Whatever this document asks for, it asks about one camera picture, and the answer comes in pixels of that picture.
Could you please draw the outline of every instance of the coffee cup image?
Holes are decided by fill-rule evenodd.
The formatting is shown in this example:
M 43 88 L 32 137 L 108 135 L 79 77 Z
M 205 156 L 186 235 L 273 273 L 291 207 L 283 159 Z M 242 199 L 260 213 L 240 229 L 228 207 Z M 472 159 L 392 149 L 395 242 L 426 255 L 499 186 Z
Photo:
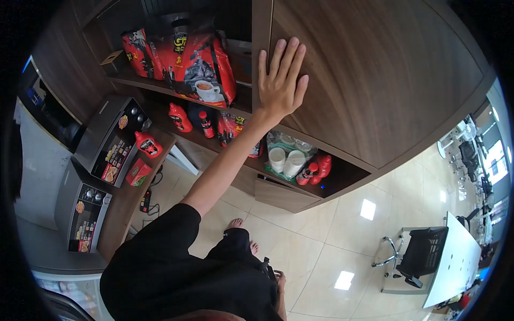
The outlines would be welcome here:
M 218 95 L 220 89 L 218 86 L 213 86 L 210 82 L 205 80 L 199 80 L 194 83 L 196 93 L 203 101 L 216 102 L 220 101 Z

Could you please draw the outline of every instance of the red box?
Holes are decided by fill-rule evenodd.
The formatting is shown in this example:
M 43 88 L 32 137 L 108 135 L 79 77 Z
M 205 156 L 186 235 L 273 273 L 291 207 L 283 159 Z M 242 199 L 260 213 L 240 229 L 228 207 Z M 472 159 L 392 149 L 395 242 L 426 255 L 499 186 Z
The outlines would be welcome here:
M 136 161 L 134 166 L 125 176 L 127 182 L 132 186 L 141 186 L 146 179 L 147 175 L 150 174 L 152 168 L 146 165 L 140 158 Z

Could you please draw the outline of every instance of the black t-shirt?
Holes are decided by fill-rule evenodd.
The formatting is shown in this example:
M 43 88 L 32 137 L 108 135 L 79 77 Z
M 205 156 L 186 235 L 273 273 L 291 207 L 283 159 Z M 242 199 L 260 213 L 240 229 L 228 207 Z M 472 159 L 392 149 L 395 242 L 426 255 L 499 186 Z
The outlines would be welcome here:
M 265 273 L 235 260 L 189 254 L 199 224 L 194 208 L 177 204 L 120 246 L 100 279 L 115 320 L 163 320 L 201 309 L 247 321 L 281 320 L 273 307 L 276 284 Z

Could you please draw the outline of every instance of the bare foot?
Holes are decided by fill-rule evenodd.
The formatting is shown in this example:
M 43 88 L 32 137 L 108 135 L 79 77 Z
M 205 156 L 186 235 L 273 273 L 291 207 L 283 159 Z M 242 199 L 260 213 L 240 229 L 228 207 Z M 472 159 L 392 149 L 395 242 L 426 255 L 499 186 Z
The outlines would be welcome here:
M 250 250 L 252 254 L 257 257 L 257 252 L 259 251 L 259 245 L 254 241 L 250 241 Z
M 231 228 L 240 228 L 241 229 L 243 227 L 244 223 L 245 222 L 243 221 L 242 218 L 237 218 L 237 219 L 231 220 L 230 223 L 228 223 L 227 228 L 225 230 L 228 230 Z

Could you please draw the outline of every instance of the white desk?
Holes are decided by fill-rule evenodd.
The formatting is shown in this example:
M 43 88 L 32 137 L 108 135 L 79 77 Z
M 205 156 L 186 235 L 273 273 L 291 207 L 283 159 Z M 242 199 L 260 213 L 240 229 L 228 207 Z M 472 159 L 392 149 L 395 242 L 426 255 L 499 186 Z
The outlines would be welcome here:
M 383 289 L 389 294 L 427 294 L 423 308 L 444 302 L 464 291 L 474 282 L 480 261 L 481 249 L 468 230 L 447 212 L 448 236 L 443 247 L 441 260 L 435 273 L 428 276 L 422 289 L 409 287 L 409 290 Z M 424 228 L 403 228 L 402 231 Z

